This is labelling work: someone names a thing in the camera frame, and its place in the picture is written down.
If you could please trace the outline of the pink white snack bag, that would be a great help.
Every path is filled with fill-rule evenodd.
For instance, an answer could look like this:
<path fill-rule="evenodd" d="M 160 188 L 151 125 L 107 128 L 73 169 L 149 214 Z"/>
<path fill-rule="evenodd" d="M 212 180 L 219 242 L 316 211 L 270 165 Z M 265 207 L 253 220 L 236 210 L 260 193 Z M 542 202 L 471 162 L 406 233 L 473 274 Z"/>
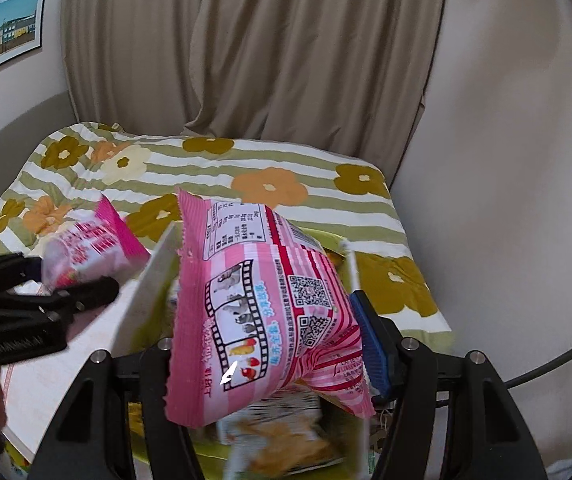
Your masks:
<path fill-rule="evenodd" d="M 110 200 L 101 196 L 92 217 L 73 223 L 45 245 L 40 280 L 48 290 L 100 278 L 123 285 L 144 269 L 149 257 Z"/>

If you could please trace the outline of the pink striped snack bag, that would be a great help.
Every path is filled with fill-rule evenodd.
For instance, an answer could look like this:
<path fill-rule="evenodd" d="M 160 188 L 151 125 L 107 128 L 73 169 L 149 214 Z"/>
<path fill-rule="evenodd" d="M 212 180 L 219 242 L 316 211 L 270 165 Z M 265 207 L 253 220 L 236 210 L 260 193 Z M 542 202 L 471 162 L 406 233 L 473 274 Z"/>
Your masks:
<path fill-rule="evenodd" d="M 263 204 L 177 201 L 167 418 L 200 428 L 296 382 L 373 416 L 359 324 L 323 247 Z"/>

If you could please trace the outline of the white pink towel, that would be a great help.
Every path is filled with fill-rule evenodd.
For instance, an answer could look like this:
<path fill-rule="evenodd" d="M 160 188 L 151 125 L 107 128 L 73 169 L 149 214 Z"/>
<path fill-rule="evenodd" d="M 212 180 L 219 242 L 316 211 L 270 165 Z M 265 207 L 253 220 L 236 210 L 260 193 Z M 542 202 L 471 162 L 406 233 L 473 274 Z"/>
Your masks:
<path fill-rule="evenodd" d="M 27 460 L 33 459 L 52 416 L 88 356 L 98 349 L 112 349 L 136 285 L 135 280 L 129 281 L 118 299 L 64 351 L 1 370 L 8 416 L 4 435 Z"/>

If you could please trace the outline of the grey bed headboard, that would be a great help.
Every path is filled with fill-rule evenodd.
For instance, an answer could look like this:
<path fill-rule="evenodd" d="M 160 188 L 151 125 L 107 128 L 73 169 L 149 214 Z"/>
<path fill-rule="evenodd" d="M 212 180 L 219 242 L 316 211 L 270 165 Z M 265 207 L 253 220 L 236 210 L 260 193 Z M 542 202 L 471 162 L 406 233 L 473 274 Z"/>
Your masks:
<path fill-rule="evenodd" d="M 37 104 L 0 129 L 0 196 L 46 136 L 76 123 L 68 92 Z"/>

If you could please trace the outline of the floral striped quilt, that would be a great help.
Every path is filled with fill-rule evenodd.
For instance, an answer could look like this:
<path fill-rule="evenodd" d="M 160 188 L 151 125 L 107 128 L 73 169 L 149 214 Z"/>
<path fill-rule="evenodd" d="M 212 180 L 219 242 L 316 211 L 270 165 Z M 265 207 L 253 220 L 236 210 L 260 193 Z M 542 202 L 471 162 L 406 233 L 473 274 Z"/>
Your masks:
<path fill-rule="evenodd" d="M 354 252 L 375 309 L 431 349 L 452 330 L 409 249 L 382 172 L 318 148 L 207 136 L 135 136 L 80 122 L 40 142 L 0 191 L 0 254 L 34 252 L 109 198 L 148 248 L 179 220 L 175 193 L 270 206 L 334 257 Z"/>

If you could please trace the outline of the green snack box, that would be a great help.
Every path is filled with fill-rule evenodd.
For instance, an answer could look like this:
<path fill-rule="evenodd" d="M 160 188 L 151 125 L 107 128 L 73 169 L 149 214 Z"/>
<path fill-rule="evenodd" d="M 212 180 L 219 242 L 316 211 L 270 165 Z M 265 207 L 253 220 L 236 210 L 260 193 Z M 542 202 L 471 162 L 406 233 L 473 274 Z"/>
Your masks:
<path fill-rule="evenodd" d="M 167 294 L 179 276 L 179 244 L 181 225 L 173 222 L 162 235 L 144 271 L 135 278 L 137 285 L 115 334 L 110 350 L 112 356 L 127 356 L 147 349 L 165 336 L 172 336 L 175 306 L 167 303 Z M 324 414 L 322 427 L 333 438 L 333 444 L 338 448 L 342 460 L 324 468 L 293 474 L 290 478 L 368 479 L 368 424 L 365 420 L 351 417 L 333 404 L 323 400 L 319 400 L 319 403 Z M 135 430 L 137 424 L 134 415 L 130 421 L 133 422 L 131 441 L 136 474 L 141 479 L 151 478 L 150 467 L 144 465 L 148 462 L 145 441 L 135 432 L 142 432 L 142 428 Z M 197 434 L 192 432 L 190 437 L 198 437 L 194 444 L 205 479 L 222 479 L 229 448 L 221 445 L 217 439 L 216 426 L 212 431 L 200 430 Z M 28 471 L 28 465 L 33 460 L 27 460 L 8 439 L 7 441 L 6 447 L 16 468 Z"/>

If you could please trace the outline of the beige curtain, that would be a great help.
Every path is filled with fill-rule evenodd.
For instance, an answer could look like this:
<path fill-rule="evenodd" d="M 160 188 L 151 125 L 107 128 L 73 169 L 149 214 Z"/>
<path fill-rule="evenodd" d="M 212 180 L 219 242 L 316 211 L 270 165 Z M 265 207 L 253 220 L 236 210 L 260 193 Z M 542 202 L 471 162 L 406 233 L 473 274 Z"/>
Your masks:
<path fill-rule="evenodd" d="M 62 0 L 80 120 L 307 144 L 400 167 L 444 0 Z"/>

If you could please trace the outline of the framed wall picture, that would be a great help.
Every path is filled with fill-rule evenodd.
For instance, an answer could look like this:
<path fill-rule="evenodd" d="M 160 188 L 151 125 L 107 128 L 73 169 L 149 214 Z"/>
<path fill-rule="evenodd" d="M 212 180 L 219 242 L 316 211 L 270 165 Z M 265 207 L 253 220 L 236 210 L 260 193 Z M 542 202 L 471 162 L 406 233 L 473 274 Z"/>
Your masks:
<path fill-rule="evenodd" d="M 45 0 L 0 0 L 0 66 L 42 47 Z"/>

